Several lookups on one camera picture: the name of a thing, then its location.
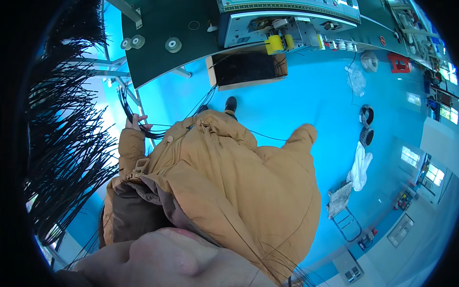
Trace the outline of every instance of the cardboard box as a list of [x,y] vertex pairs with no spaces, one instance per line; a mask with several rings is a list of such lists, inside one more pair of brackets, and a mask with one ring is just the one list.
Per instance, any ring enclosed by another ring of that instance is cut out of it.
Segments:
[[249,53],[249,52],[266,53],[266,48],[265,48],[264,45],[257,46],[257,47],[241,48],[241,49],[235,49],[235,50],[223,52],[223,53],[217,54],[215,56],[207,57],[206,58],[206,66],[207,66],[207,72],[209,73],[210,85],[213,86],[213,85],[217,84],[218,90],[219,91],[224,91],[224,90],[233,90],[233,89],[238,89],[238,88],[256,86],[256,85],[259,85],[259,84],[269,84],[269,83],[279,82],[279,81],[281,81],[281,80],[283,80],[283,79],[285,79],[287,77],[287,75],[288,75],[288,72],[287,72],[287,59],[285,58],[285,54],[276,54],[276,55],[274,55],[274,61],[276,63],[282,63],[282,65],[280,65],[279,68],[275,69],[274,73],[276,74],[276,77],[271,78],[271,79],[262,79],[262,80],[234,83],[234,84],[226,84],[226,85],[222,85],[222,86],[218,85],[217,78],[215,76],[214,66],[213,66],[214,63],[218,61],[217,59],[219,57],[221,58],[222,56],[227,56],[227,55],[230,55],[230,54]]

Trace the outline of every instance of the finger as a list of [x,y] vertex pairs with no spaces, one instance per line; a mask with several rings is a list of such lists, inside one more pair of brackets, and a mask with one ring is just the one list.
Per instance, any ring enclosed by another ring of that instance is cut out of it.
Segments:
[[132,114],[132,124],[133,125],[139,124],[139,114],[136,114],[136,113]]
[[145,129],[151,129],[153,127],[152,124],[143,124],[142,127],[144,127]]

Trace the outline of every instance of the blue floor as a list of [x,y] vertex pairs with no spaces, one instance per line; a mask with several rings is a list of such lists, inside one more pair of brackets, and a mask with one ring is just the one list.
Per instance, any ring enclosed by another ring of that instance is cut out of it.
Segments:
[[[107,34],[112,35],[109,47],[112,60],[124,56],[119,48],[122,40],[120,16],[109,7],[106,12]],[[322,213],[314,243],[303,265],[309,266],[324,259],[346,242],[334,223],[327,218],[327,191],[345,180],[354,161],[355,149],[362,125],[358,120],[359,107],[351,105],[352,91],[344,69],[354,57],[353,52],[331,50],[287,54],[288,77],[280,82],[236,90],[216,92],[209,107],[223,111],[229,96],[238,100],[236,116],[248,129],[278,139],[287,139],[303,123],[313,124],[318,137],[311,153],[314,157],[317,185],[322,194]],[[376,52],[380,65],[376,73],[363,71],[366,78],[365,95],[353,97],[353,103],[370,104],[375,111],[372,128],[375,137],[366,149],[373,153],[367,171],[367,185],[353,191],[349,208],[362,227],[369,225],[390,205],[391,198],[384,197],[378,189],[380,174],[387,168],[396,126],[406,113],[421,113],[422,108],[407,102],[407,92],[424,97],[422,72],[414,67],[412,72],[392,74],[386,53]],[[360,54],[355,63],[361,67]],[[186,66],[193,73],[190,79],[166,74],[150,82],[139,93],[149,123],[174,124],[183,118],[211,88],[205,61],[198,60]],[[124,125],[125,115],[118,101],[116,84],[104,84],[107,100],[117,125]],[[276,141],[255,135],[258,145],[279,146]]]

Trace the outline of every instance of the jacket sleeve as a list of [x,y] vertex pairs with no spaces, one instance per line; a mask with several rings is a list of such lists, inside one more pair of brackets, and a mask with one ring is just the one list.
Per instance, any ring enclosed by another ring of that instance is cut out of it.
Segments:
[[130,174],[145,156],[145,134],[136,129],[123,129],[119,137],[119,175]]
[[311,124],[296,129],[282,147],[301,166],[309,170],[312,165],[311,148],[316,141],[317,131]]

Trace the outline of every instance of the foot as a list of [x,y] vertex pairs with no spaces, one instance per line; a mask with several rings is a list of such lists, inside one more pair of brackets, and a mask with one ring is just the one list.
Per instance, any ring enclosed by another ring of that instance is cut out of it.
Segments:
[[226,100],[225,110],[230,110],[230,111],[233,111],[235,113],[236,112],[236,107],[237,107],[236,98],[235,97],[229,97]]
[[199,113],[201,113],[201,112],[203,112],[203,111],[206,111],[206,110],[208,110],[208,109],[209,109],[209,107],[208,107],[207,105],[202,105],[202,106],[200,106],[199,109],[196,111],[196,114],[199,114]]

